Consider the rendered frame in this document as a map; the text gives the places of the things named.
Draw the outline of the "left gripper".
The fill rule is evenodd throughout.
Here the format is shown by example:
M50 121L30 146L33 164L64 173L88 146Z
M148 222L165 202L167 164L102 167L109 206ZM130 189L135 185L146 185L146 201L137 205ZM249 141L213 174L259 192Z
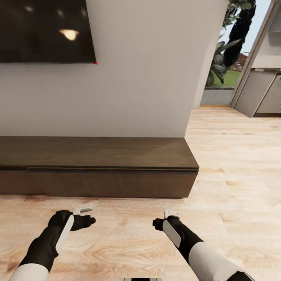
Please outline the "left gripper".
M88 215L88 216L77 216L77 215L75 215L75 216L78 218L78 225L72 231L78 231L78 230L81 230L81 229L91 227L92 224L94 224L96 222L96 219L94 217L91 218L90 215Z

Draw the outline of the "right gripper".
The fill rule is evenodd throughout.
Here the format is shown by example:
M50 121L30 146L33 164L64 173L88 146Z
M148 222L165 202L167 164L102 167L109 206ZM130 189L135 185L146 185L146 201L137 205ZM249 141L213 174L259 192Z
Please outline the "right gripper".
M160 219L160 218L156 218L155 220L153 220L153 226L155 226L155 230L163 231L162 225L164 220L165 219Z

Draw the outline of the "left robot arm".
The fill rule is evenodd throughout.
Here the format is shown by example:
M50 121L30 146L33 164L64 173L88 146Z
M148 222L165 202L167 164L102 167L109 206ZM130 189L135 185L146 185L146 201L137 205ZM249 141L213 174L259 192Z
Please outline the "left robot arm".
M96 222L90 215L82 216L82 213L93 210L94 205L88 204L75 207L74 213L69 210L56 211L47 228L32 241L27 255L9 281L46 281L69 232L91 227Z

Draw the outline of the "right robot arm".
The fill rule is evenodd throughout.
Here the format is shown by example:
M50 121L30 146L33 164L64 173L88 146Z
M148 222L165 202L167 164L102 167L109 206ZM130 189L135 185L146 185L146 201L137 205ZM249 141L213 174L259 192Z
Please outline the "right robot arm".
M178 211L165 210L153 220L164 231L194 271L199 281L256 281L247 271L220 255L179 220Z

